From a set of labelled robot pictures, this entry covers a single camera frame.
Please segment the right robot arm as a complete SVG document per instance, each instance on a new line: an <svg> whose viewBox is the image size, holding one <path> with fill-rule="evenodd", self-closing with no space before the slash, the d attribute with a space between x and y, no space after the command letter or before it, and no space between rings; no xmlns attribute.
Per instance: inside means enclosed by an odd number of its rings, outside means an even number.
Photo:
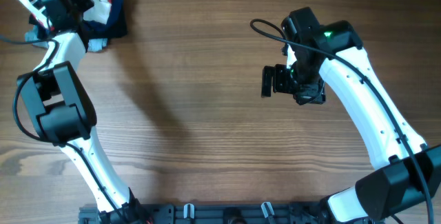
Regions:
<svg viewBox="0 0 441 224"><path fill-rule="evenodd" d="M373 172L324 197L309 216L318 223L372 223L395 218L432 199L440 186L440 148L406 122L377 78L361 38L348 21L322 25L311 8L291 12L276 27L286 64L263 68L261 94L289 94L298 105L323 104L332 89L357 127Z"/></svg>

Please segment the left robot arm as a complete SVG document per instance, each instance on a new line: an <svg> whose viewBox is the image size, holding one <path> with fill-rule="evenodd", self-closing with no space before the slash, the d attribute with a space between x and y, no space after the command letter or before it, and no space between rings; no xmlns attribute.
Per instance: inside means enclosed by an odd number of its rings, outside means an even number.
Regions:
<svg viewBox="0 0 441 224"><path fill-rule="evenodd" d="M42 62L17 79L15 99L23 99L35 133L20 123L18 127L70 158L95 197L99 223L152 223L106 156L97 136L96 111L76 74L88 51L82 17L92 0L38 1L51 32L50 46Z"/></svg>

